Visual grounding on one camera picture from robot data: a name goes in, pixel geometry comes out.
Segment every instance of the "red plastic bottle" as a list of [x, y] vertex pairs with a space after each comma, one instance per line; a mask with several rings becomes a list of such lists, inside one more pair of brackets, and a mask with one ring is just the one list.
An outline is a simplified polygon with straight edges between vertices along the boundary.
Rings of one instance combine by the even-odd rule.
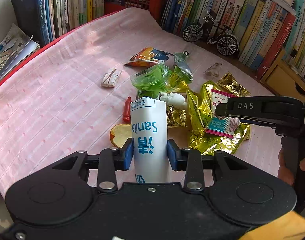
[[131, 97], [128, 97], [125, 102], [123, 121], [125, 123], [131, 123]]

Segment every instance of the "bicycle wheel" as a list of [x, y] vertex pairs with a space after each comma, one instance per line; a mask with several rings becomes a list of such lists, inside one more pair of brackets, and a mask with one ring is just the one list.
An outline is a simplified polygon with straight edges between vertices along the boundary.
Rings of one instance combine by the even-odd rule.
[[230, 56], [238, 50], [238, 42], [234, 36], [224, 35], [217, 41], [217, 50], [221, 55]]
[[185, 41], [194, 42], [199, 40], [203, 33], [204, 31], [202, 30], [202, 27], [200, 27], [198, 24], [191, 24], [183, 30], [182, 38]]

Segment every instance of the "metal screw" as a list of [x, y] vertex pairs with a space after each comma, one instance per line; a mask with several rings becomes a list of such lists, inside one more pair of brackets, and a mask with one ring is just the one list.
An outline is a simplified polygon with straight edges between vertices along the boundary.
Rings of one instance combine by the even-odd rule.
[[187, 183], [187, 187], [191, 190], [198, 190], [202, 188], [202, 184], [197, 181], [191, 181]]
[[156, 189], [155, 189], [154, 187], [149, 187], [149, 188], [148, 188], [148, 191], [149, 191], [149, 192], [155, 192]]
[[115, 184], [111, 181], [103, 181], [99, 184], [99, 187], [102, 189], [112, 189], [115, 187]]
[[24, 233], [22, 233], [22, 232], [17, 232], [17, 233], [15, 234], [15, 237], [16, 237], [16, 239], [18, 239], [18, 240], [25, 240], [25, 239], [26, 239], [26, 235], [25, 235]]

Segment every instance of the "red book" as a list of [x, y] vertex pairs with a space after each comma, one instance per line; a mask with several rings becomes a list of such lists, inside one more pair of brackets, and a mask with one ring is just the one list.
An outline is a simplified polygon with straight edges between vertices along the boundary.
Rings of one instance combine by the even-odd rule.
[[268, 50], [265, 58], [257, 69], [256, 78], [261, 79], [261, 77], [265, 74], [267, 69], [271, 66], [273, 60], [278, 54], [282, 44], [284, 44], [286, 38], [288, 37], [289, 32], [291, 31], [291, 27], [295, 21], [295, 16], [291, 13], [288, 13], [284, 24], [280, 28], [277, 37], [272, 43], [270, 49]]

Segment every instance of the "toy bicycle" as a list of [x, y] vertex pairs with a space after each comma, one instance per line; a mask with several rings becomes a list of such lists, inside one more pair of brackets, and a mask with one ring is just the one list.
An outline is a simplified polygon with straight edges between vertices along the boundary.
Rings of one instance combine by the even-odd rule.
[[208, 28], [204, 27], [204, 24], [200, 25], [198, 23], [188, 25], [182, 32], [182, 38], [188, 42], [195, 42], [204, 35], [207, 43], [212, 45], [217, 44], [217, 50], [221, 55], [230, 56], [236, 53], [239, 49], [239, 43], [234, 35], [226, 33], [226, 30], [231, 30], [231, 28], [226, 25], [224, 25], [223, 28], [219, 27], [219, 21], [215, 20], [208, 11], [207, 16], [204, 17], [204, 20], [208, 23], [209, 19], [213, 21], [211, 27], [216, 27], [217, 33], [218, 29], [222, 30], [221, 33], [211, 37]]

